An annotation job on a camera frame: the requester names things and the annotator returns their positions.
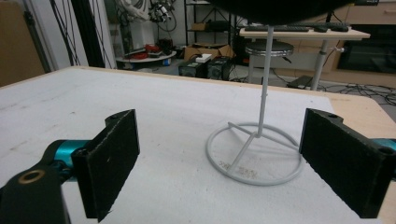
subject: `metal stand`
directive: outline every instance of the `metal stand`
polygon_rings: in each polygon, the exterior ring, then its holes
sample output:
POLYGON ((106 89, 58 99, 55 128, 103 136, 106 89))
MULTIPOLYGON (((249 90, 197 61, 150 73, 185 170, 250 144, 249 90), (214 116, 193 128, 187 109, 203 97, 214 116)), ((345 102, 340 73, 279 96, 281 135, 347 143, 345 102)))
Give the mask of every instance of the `metal stand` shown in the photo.
MULTIPOLYGON (((272 51, 272 44, 273 44, 273 33, 274 33, 274 27, 270 26, 268 29, 268 36, 267 36, 267 45, 266 45, 266 52, 271 52, 272 51)), ((218 169, 221 173, 227 175, 228 177, 235 179, 237 181, 250 184, 250 185, 258 185, 258 186, 273 186, 273 185, 279 185, 286 183, 290 180, 292 180, 294 177, 296 177, 302 170, 303 165, 304 165, 304 158, 301 156, 299 153, 299 146, 298 143, 287 133, 283 132, 282 130, 270 126, 270 125, 265 125, 263 123, 264 121, 264 112, 265 112, 265 103, 266 103, 266 97, 267 97, 267 89, 268 89, 268 77, 269 77, 269 71, 270 71, 270 63, 271 63, 271 56, 265 57, 265 64, 264 64, 264 76, 263 76, 263 82, 262 82, 262 101, 261 101, 261 109, 260 109, 260 117, 259 117, 259 123, 239 123, 239 124, 234 124, 229 122, 227 127, 218 129, 214 131, 208 138, 206 142, 206 155, 209 158, 209 160, 212 162, 213 166, 215 166, 216 169, 218 169), (243 128, 242 126, 254 126, 258 127, 257 132, 253 132, 247 128, 243 128), (246 143, 243 145, 242 149, 239 151, 237 154, 236 158, 233 159, 232 162, 226 162, 223 160, 217 160, 216 156, 219 155, 219 153, 214 153, 213 149, 213 141, 214 139, 220 134, 223 133, 226 130, 231 130, 231 128, 235 128, 236 130, 242 131, 243 133, 246 133, 249 135, 248 140, 246 143), (250 155, 247 155, 249 146, 251 145, 252 141, 254 139, 261 139, 265 138, 267 140, 270 140, 272 142, 275 142, 278 145, 281 145, 283 147, 288 147, 293 149, 294 154, 291 154, 292 159, 297 162, 294 164, 294 170, 289 172, 288 174, 285 174, 285 176, 276 176, 273 174, 269 174, 269 176, 275 177, 275 178, 270 178, 270 179, 262 179, 260 177, 259 172, 262 171, 261 169, 261 164, 266 163, 268 161, 264 160, 264 157, 262 156, 262 152, 258 151, 256 148, 253 149, 253 153, 250 155), (248 157, 246 161, 248 163, 254 164, 255 168, 247 168, 245 165, 241 165, 241 160, 243 157, 248 157)), ((271 145, 270 143, 265 143, 265 145, 268 147, 271 145)))
POLYGON ((320 52, 318 53, 317 62, 315 63, 315 74, 311 82, 311 91, 316 91, 318 88, 320 75, 323 70, 324 61, 326 61, 327 47, 329 46, 328 40, 323 40, 320 47, 320 52))

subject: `vertical rod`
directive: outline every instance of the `vertical rod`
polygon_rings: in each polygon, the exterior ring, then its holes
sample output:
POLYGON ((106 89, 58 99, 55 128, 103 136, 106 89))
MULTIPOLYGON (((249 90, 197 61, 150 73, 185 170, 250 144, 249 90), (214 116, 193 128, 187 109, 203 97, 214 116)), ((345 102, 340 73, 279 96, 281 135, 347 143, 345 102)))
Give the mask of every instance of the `vertical rod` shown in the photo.
POLYGON ((187 2, 184 0, 184 30, 186 31, 186 46, 189 45, 189 29, 187 27, 187 2))
POLYGON ((262 126, 264 124, 265 101, 268 90, 268 77, 270 76, 271 51, 274 38, 274 26, 268 27, 267 46, 265 49, 264 77, 262 79, 262 104, 260 106, 259 130, 256 137, 262 136, 262 126))
POLYGON ((321 72, 323 70, 323 64, 326 59, 328 45, 329 45, 329 41, 323 40, 320 52, 318 53, 317 62, 315 64, 315 74, 311 82, 311 91, 315 91, 318 87, 321 72))
POLYGON ((98 36, 96 34, 96 24, 91 13, 90 1, 71 0, 71 2, 85 54, 87 55, 88 65, 91 67, 105 67, 98 36))

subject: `cardboard box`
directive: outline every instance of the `cardboard box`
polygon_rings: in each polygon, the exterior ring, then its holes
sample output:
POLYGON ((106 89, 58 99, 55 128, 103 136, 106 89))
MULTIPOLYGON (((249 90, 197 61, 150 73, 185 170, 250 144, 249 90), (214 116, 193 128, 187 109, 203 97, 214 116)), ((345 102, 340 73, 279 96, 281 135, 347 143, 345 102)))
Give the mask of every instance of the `cardboard box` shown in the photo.
POLYGON ((0 87, 45 74, 16 1, 0 1, 0 46, 0 87))
POLYGON ((204 31, 207 28, 207 23, 193 23, 191 25, 191 29, 194 31, 204 31))
POLYGON ((184 61, 190 60, 194 55, 204 53, 211 54, 212 59, 216 58, 217 56, 225 56, 230 58, 235 57, 233 48, 231 48, 230 45, 196 43, 184 48, 184 61))

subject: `white table surface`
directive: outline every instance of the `white table surface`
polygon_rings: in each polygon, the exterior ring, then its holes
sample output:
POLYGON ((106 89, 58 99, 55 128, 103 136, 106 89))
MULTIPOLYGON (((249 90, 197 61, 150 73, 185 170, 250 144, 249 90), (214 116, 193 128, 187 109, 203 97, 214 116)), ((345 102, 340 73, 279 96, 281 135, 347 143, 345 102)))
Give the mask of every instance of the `white table surface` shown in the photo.
MULTIPOLYGON (((144 75, 75 67, 1 88, 0 184, 52 141, 92 139, 106 117, 134 108, 141 154, 102 223, 380 223, 360 219, 309 164, 274 187, 213 168, 207 137, 227 121, 258 120, 261 89, 144 75)), ((269 91, 267 99, 266 121, 298 140, 307 107, 332 112, 326 97, 269 91)), ((63 190, 72 223, 96 223, 85 218, 77 183, 63 190)))

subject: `circular stand base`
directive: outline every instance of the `circular stand base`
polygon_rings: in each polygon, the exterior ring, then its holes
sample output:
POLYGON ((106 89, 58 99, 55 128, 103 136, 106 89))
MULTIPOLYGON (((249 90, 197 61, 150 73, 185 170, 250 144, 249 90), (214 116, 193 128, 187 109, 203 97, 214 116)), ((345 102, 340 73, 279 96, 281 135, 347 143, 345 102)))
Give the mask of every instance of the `circular stand base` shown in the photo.
POLYGON ((258 126, 252 122, 229 123, 214 131, 206 142, 206 156, 218 171, 245 184, 273 186, 291 181, 304 166, 298 143, 265 124, 263 135, 257 136, 251 129, 258 126))

